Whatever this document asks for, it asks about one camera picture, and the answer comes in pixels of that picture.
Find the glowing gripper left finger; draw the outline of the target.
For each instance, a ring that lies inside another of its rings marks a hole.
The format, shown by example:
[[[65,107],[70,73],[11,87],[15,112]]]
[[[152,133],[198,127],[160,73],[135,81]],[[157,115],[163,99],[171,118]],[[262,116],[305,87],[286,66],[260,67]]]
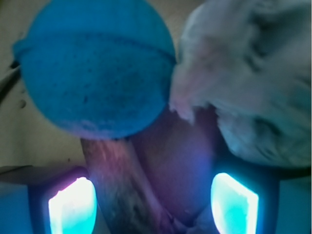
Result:
[[[40,168],[28,194],[35,234],[93,232],[98,201],[86,168]]]

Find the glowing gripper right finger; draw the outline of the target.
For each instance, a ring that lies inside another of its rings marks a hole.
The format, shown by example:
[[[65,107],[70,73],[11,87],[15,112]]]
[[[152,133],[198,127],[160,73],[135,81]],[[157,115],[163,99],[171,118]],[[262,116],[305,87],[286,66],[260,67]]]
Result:
[[[211,183],[213,221],[220,234],[274,234],[279,180],[268,173],[218,169]]]

